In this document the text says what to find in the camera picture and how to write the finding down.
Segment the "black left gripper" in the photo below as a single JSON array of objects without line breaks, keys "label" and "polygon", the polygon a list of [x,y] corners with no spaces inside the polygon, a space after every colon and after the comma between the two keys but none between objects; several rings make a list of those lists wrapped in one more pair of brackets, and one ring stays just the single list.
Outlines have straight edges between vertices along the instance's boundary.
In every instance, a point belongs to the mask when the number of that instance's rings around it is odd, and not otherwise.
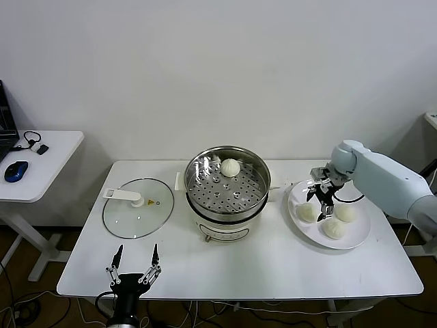
[{"label": "black left gripper", "polygon": [[151,266],[144,273],[124,273],[119,275],[118,269],[122,258],[123,245],[120,245],[117,252],[113,256],[111,265],[105,270],[109,276],[110,285],[112,286],[112,291],[120,296],[122,294],[133,294],[136,296],[141,296],[150,289],[150,284],[153,284],[162,269],[159,265],[159,254],[158,254],[158,244],[154,245],[154,250],[152,254]]}]

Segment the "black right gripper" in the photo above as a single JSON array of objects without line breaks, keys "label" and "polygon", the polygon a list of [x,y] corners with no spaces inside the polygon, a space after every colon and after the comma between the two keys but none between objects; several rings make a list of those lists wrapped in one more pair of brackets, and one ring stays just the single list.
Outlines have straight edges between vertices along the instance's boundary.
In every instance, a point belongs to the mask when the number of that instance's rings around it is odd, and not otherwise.
[{"label": "black right gripper", "polygon": [[307,193],[306,201],[309,202],[310,199],[315,195],[321,204],[321,213],[318,216],[318,222],[329,219],[333,215],[334,210],[334,194],[338,191],[338,186],[325,187],[322,184],[316,184],[315,189],[310,189]]}]

